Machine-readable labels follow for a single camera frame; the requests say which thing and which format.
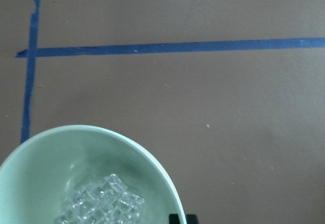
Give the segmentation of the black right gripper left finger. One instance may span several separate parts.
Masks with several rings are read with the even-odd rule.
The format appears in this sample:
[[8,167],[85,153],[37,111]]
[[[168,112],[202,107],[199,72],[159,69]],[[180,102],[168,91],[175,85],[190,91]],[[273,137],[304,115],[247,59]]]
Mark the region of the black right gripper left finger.
[[179,224],[178,214],[170,214],[169,215],[169,224]]

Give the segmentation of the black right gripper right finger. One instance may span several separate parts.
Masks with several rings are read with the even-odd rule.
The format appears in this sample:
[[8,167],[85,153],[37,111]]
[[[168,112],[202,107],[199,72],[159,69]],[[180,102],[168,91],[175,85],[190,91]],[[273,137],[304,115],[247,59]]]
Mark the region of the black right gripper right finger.
[[198,217],[196,214],[186,214],[187,224],[198,224]]

